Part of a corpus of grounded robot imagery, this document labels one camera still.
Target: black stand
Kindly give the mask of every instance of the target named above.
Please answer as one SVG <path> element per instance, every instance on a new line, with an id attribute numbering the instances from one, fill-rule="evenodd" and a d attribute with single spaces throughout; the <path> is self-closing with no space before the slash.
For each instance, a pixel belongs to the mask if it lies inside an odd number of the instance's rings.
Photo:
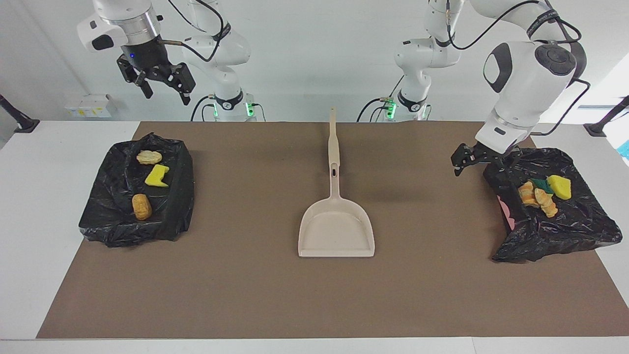
<path id="1" fill-rule="evenodd" d="M 618 103 L 614 108 L 612 108 L 611 111 L 607 113 L 600 122 L 594 124 L 584 124 L 583 126 L 586 128 L 587 132 L 593 137 L 606 137 L 607 135 L 603 133 L 603 128 L 605 127 L 605 125 L 611 122 L 611 120 L 614 119 L 614 117 L 617 116 L 620 112 L 625 110 L 627 106 L 629 106 L 629 96 L 623 98 L 623 100 L 620 101 L 620 103 Z"/>
<path id="2" fill-rule="evenodd" d="M 0 94 L 0 106 L 15 119 L 19 127 L 14 130 L 16 133 L 30 133 L 35 130 L 35 127 L 39 124 L 39 119 L 31 119 L 28 115 L 20 112 L 9 101 Z"/>

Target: green sponge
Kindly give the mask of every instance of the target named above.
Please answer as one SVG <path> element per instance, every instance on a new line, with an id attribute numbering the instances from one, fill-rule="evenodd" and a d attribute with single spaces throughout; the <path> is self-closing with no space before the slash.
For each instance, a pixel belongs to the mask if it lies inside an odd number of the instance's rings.
<path id="1" fill-rule="evenodd" d="M 529 181 L 533 183 L 535 188 L 539 188 L 548 194 L 555 194 L 547 180 L 538 180 L 537 178 L 531 178 Z"/>

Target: electrical outlet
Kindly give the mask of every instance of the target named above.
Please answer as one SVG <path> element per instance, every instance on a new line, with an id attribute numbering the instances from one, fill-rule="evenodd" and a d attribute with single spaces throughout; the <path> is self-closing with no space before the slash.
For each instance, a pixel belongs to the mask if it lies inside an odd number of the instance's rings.
<path id="1" fill-rule="evenodd" d="M 65 109 L 74 118 L 112 118 L 116 107 L 108 94 L 89 94 L 67 103 Z"/>

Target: dustpan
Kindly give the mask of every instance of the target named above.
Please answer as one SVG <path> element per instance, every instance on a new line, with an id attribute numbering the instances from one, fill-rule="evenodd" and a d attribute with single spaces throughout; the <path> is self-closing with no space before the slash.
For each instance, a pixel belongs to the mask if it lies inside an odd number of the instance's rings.
<path id="1" fill-rule="evenodd" d="M 330 112 L 330 197 L 306 210 L 299 226 L 300 257 L 371 257 L 376 250 L 374 231 L 367 212 L 340 196 L 338 179 L 340 154 L 336 109 Z"/>

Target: food scrap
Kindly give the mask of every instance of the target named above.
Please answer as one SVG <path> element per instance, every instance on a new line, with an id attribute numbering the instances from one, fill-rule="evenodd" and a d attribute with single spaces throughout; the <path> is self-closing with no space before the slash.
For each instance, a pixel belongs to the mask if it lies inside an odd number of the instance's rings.
<path id="1" fill-rule="evenodd" d="M 131 203 L 133 204 L 133 213 L 135 214 L 135 218 L 139 221 L 147 220 L 151 215 L 153 215 L 153 208 L 151 207 L 151 203 L 148 201 L 148 197 L 146 194 L 136 194 L 131 199 Z"/>
<path id="2" fill-rule="evenodd" d="M 547 217 L 554 217 L 557 215 L 557 205 L 552 201 L 552 197 L 546 193 L 543 189 L 537 188 L 535 190 L 535 200 L 542 207 L 542 211 L 546 213 Z"/>
<path id="3" fill-rule="evenodd" d="M 142 150 L 135 158 L 140 164 L 157 164 L 162 160 L 162 154 L 157 151 Z"/>
<path id="4" fill-rule="evenodd" d="M 518 193 L 522 199 L 522 203 L 527 207 L 539 208 L 540 205 L 535 200 L 535 194 L 533 193 L 533 183 L 531 181 L 526 182 L 523 186 L 518 188 Z"/>

